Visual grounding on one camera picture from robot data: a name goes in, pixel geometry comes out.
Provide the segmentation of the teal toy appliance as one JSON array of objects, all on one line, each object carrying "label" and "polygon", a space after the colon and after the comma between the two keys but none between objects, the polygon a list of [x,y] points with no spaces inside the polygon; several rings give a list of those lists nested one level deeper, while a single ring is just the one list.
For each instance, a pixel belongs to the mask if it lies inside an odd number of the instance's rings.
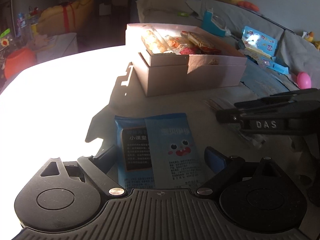
[{"label": "teal toy appliance", "polygon": [[205,11],[201,28],[210,34],[219,37],[229,37],[232,35],[231,31],[226,26],[226,22],[215,14],[212,9]]}]

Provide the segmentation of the red chicken leg packet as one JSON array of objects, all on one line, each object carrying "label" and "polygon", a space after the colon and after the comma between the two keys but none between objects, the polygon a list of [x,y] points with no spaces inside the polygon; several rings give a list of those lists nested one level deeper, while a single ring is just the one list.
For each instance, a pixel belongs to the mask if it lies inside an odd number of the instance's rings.
[{"label": "red chicken leg packet", "polygon": [[187,38],[193,45],[208,55],[220,55],[221,50],[217,49],[210,40],[203,35],[192,31],[181,31],[181,36]]}]

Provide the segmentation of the orange plastic bucket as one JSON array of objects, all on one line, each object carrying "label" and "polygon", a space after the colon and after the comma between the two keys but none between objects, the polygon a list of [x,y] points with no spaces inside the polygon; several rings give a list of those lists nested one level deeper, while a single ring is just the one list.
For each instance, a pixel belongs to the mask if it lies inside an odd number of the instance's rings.
[{"label": "orange plastic bucket", "polygon": [[8,80],[15,74],[36,64],[36,55],[32,50],[28,48],[16,50],[12,52],[5,61],[4,76]]}]

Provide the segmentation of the blue cartoon snack packet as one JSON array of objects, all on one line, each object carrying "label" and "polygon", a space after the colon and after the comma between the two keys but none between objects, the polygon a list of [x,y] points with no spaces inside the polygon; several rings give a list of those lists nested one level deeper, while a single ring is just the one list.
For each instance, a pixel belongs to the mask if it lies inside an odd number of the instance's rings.
[{"label": "blue cartoon snack packet", "polygon": [[132,189],[191,189],[206,180],[187,115],[115,116],[118,182]]}]

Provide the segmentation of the white yellow snack packet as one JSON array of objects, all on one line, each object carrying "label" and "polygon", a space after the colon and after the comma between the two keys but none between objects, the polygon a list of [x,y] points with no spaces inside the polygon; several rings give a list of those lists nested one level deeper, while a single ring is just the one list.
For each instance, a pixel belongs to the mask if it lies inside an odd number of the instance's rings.
[{"label": "white yellow snack packet", "polygon": [[170,35],[165,36],[165,41],[168,46],[177,55],[193,55],[195,54],[195,46],[185,37],[172,37]]}]

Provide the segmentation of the pink box tray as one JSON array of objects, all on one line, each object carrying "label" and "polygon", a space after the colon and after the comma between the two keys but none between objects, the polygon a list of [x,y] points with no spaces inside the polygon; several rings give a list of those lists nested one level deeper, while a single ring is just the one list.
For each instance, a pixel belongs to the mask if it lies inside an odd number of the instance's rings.
[{"label": "pink box tray", "polygon": [[245,66],[247,58],[227,40],[195,26],[164,23],[127,25],[126,45],[148,67]]}]

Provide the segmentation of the green small toy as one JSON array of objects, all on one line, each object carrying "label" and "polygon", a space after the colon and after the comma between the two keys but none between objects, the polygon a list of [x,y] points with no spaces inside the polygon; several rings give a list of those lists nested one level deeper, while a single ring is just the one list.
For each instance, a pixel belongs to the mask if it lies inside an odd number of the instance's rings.
[{"label": "green small toy", "polygon": [[186,12],[178,12],[177,14],[178,16],[181,16],[181,17],[189,17],[189,14]]}]

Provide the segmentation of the white side table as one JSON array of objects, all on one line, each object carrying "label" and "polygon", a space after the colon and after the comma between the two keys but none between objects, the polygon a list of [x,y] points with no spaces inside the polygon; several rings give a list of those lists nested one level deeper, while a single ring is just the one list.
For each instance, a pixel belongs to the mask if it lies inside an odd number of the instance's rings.
[{"label": "white side table", "polygon": [[78,43],[76,33],[56,35],[50,38],[47,46],[36,51],[37,63],[77,54]]}]

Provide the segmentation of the pink box base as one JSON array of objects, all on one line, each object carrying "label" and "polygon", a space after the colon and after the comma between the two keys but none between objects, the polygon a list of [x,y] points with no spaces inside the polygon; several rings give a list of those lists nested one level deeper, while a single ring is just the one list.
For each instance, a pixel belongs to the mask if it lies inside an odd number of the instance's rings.
[{"label": "pink box base", "polygon": [[237,86],[247,64],[245,56],[186,55],[168,57],[169,63],[150,66],[141,53],[132,63],[147,97]]}]

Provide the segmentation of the grey covered sofa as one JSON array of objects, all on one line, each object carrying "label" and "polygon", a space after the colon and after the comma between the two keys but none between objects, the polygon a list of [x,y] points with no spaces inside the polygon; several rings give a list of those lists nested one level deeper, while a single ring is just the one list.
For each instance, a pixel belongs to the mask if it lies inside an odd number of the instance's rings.
[{"label": "grey covered sofa", "polygon": [[240,7],[215,0],[136,0],[140,23],[168,23],[201,26],[205,13],[212,11],[231,32],[228,43],[270,50],[269,38],[276,40],[274,57],[298,75],[306,72],[312,86],[319,88],[319,51],[304,38]]}]

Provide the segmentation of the blue sticker toy box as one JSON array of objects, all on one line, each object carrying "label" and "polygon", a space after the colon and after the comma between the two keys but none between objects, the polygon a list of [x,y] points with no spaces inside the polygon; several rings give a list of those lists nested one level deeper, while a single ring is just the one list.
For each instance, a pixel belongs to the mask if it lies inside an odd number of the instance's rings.
[{"label": "blue sticker toy box", "polygon": [[278,45],[276,39],[245,26],[238,45],[242,53],[262,68],[272,69],[283,75],[289,74],[289,67],[275,56]]}]

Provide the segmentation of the orange carrot plush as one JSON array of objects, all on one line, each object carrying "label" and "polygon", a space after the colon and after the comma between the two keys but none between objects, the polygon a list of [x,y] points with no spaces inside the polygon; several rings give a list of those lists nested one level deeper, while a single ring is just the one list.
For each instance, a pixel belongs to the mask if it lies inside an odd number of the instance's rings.
[{"label": "orange carrot plush", "polygon": [[256,5],[254,5],[253,3],[248,2],[248,1],[239,1],[237,3],[237,6],[242,7],[244,9],[247,9],[247,10],[250,10],[250,11],[259,12],[259,8]]}]

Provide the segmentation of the pink plastic egg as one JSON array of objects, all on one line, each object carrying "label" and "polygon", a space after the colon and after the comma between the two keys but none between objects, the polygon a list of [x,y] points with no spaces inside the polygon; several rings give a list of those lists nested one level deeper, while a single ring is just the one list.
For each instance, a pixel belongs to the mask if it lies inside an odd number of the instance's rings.
[{"label": "pink plastic egg", "polygon": [[300,89],[310,89],[312,87],[311,77],[306,72],[298,73],[297,85]]}]

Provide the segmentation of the long bread stick packet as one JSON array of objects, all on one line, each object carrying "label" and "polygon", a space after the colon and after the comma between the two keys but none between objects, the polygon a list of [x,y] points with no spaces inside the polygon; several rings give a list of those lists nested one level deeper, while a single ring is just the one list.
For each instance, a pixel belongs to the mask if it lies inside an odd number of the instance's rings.
[{"label": "long bread stick packet", "polygon": [[145,30],[141,34],[141,40],[144,46],[151,54],[168,54],[174,53],[164,41],[161,41],[151,30]]}]

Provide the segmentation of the yellow duck plush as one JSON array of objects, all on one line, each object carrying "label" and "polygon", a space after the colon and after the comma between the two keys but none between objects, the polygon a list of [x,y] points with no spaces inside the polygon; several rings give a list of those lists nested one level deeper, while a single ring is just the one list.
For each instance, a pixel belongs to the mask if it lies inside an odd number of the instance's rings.
[{"label": "yellow duck plush", "polygon": [[306,41],[312,43],[317,50],[320,50],[320,41],[316,41],[314,39],[314,33],[312,31],[311,32],[304,31],[302,38],[305,39]]}]

